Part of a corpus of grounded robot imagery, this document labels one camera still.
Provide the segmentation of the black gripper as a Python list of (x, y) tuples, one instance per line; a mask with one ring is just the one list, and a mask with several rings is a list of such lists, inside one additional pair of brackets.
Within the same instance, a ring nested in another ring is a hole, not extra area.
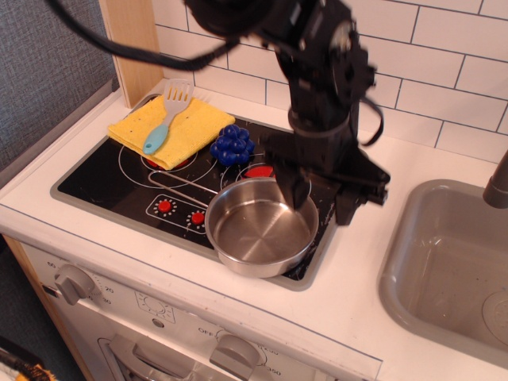
[(266, 161), (275, 170), (279, 189), (294, 210), (310, 192), (309, 182), (322, 182), (337, 190), (336, 223), (350, 225), (366, 202), (384, 204), (390, 176), (368, 159), (357, 139), (357, 120), (348, 118), (326, 130), (306, 130), (297, 123), (292, 133), (262, 134)]

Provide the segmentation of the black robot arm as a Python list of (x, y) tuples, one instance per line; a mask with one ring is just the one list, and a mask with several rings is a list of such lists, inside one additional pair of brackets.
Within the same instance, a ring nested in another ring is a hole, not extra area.
[(338, 225), (367, 202), (383, 204), (390, 176), (358, 139), (360, 105), (375, 69), (340, 1), (190, 1), (197, 23), (235, 42), (254, 35), (275, 50), (287, 79), (292, 134), (263, 135), (265, 159), (287, 203), (299, 209), (311, 183), (335, 192)]

